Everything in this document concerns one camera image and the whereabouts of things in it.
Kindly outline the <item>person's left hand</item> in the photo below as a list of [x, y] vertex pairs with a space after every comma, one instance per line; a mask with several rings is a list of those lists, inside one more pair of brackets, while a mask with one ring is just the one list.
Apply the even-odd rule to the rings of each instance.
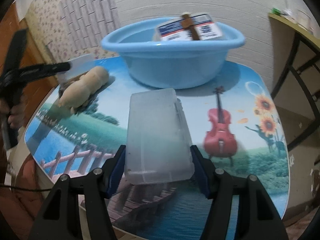
[[9, 107], [4, 99], [1, 99], [1, 114], [7, 116], [8, 124], [13, 129], [20, 129], [23, 126], [25, 118], [25, 96], [21, 96], [20, 102]]

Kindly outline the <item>orange sleeved left forearm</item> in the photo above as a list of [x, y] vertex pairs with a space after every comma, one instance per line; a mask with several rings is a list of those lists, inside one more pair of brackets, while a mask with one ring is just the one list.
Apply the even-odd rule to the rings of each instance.
[[28, 239], [34, 220], [43, 204], [36, 163], [26, 147], [17, 148], [13, 159], [18, 161], [16, 189], [1, 187], [1, 239]]

